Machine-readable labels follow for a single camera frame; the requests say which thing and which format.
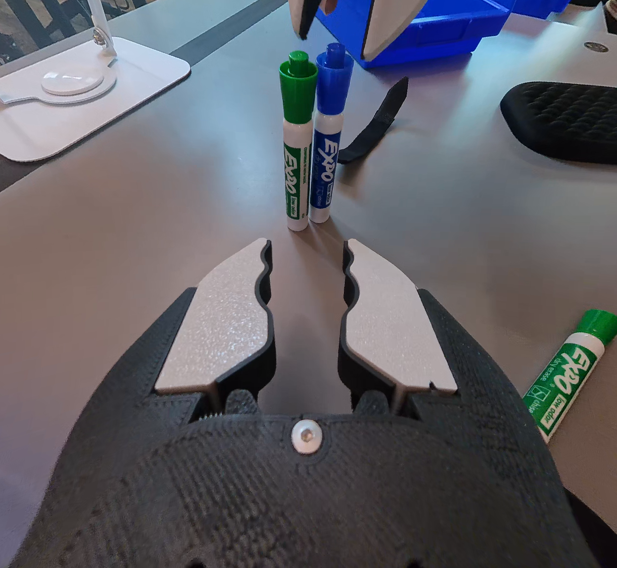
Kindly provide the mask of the white lamp base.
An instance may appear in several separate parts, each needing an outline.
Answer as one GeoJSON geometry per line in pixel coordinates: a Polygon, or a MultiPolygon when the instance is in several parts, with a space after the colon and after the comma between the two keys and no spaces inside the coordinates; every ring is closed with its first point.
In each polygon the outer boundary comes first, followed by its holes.
{"type": "Polygon", "coordinates": [[[176,85],[189,63],[114,38],[101,0],[88,0],[89,41],[1,78],[1,155],[31,163],[60,154],[176,85]]]}

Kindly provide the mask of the black mesh wrist rest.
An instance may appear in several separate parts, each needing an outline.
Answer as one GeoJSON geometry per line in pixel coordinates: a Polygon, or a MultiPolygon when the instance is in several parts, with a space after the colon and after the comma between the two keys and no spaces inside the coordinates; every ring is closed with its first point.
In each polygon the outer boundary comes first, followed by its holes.
{"type": "Polygon", "coordinates": [[[500,111],[513,136],[540,155],[616,165],[616,87],[527,82],[504,95],[500,111]]]}

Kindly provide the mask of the green dry erase marker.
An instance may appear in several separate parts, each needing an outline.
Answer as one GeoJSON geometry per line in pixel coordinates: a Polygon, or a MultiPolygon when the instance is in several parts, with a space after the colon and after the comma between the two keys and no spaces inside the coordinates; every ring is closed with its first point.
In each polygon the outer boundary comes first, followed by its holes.
{"type": "Polygon", "coordinates": [[[575,331],[524,394],[523,402],[544,442],[550,441],[615,336],[615,314],[586,311],[575,331]]]}
{"type": "Polygon", "coordinates": [[[313,111],[318,69],[302,50],[280,65],[283,109],[283,163],[287,226],[300,232],[309,220],[313,111]]]}

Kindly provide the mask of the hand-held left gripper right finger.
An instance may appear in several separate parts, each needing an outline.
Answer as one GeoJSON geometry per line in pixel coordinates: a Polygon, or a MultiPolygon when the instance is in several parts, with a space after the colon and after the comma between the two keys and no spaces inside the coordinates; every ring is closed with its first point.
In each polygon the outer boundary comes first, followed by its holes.
{"type": "Polygon", "coordinates": [[[344,302],[337,370],[355,408],[365,392],[397,414],[413,393],[453,395],[457,382],[420,293],[393,263],[357,239],[344,242],[344,302]]]}

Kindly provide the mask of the blue dry erase marker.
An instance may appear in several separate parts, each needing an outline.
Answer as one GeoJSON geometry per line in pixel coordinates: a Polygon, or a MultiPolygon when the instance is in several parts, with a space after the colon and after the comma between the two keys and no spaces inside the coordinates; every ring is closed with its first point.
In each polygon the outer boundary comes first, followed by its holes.
{"type": "Polygon", "coordinates": [[[343,111],[351,83],[353,58],[342,44],[334,42],[317,56],[316,64],[317,109],[313,125],[309,219],[316,224],[322,224],[330,215],[344,123],[343,111]]]}

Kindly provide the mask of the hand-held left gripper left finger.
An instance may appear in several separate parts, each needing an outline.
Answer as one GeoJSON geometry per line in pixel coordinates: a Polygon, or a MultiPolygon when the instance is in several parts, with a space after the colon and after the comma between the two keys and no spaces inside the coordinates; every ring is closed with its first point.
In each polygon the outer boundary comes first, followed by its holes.
{"type": "Polygon", "coordinates": [[[157,394],[206,394],[223,407],[234,390],[254,398],[273,379],[276,350],[272,242],[257,239],[198,284],[154,385],[157,394]]]}

